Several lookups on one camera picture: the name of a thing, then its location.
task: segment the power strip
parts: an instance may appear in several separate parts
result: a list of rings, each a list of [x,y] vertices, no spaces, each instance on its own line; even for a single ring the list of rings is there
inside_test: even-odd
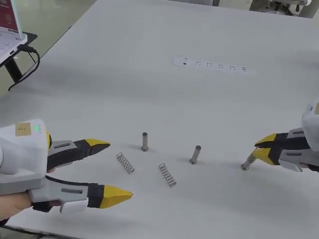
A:
[[[187,57],[175,57],[172,64],[178,67],[193,67],[198,69],[207,69],[224,73],[235,73],[242,75],[256,75],[255,72],[246,66],[237,66],[233,64],[216,63],[202,60],[193,60]]]

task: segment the yellow fingertip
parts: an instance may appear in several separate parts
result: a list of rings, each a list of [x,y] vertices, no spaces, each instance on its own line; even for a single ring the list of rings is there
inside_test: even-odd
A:
[[[125,191],[123,189],[105,185],[104,187],[104,198],[102,200],[101,209],[112,207],[116,204],[124,202],[130,199],[133,193]]]
[[[264,161],[265,163],[268,163],[269,165],[275,165],[268,156],[269,152],[270,148],[260,148],[258,150],[253,151],[253,155],[256,158],[259,158],[260,160]]]
[[[263,143],[263,142],[272,142],[272,141],[274,141],[275,140],[275,138],[276,138],[276,133],[274,133],[274,134],[271,134],[271,135],[269,135],[269,136],[266,136],[266,137],[264,137],[262,140],[260,140],[260,141],[258,141],[256,144],[259,144],[259,143]]]
[[[109,142],[107,141],[103,141],[103,140],[99,140],[99,139],[94,139],[94,138],[86,138],[85,141],[88,142],[88,144],[92,147],[94,145],[97,144],[108,144],[111,145]]]

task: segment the gold label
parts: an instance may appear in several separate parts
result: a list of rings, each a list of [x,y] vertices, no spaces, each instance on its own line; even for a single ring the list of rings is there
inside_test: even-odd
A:
[[[15,125],[15,136],[28,136],[31,135],[30,123],[18,123]]]

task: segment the laptop screen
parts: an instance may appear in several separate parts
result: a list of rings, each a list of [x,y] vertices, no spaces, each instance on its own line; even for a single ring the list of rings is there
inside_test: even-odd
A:
[[[18,33],[11,0],[0,0],[0,26]]]

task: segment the coil spring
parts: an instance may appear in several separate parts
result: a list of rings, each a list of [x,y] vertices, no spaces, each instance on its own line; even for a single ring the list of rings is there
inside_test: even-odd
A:
[[[131,174],[134,172],[134,167],[127,160],[127,158],[124,156],[124,154],[122,152],[118,153],[116,155],[116,157],[119,160],[119,162],[123,165],[123,167],[125,168],[125,170],[127,171],[128,174]]]
[[[159,165],[159,170],[161,171],[164,179],[166,180],[167,184],[172,187],[176,184],[175,179],[173,178],[172,174],[169,172],[167,166],[164,163]]]
[[[254,152],[261,149],[260,147],[256,147],[255,150],[248,156],[247,161],[250,163],[253,163],[256,161],[256,156],[254,155]]]

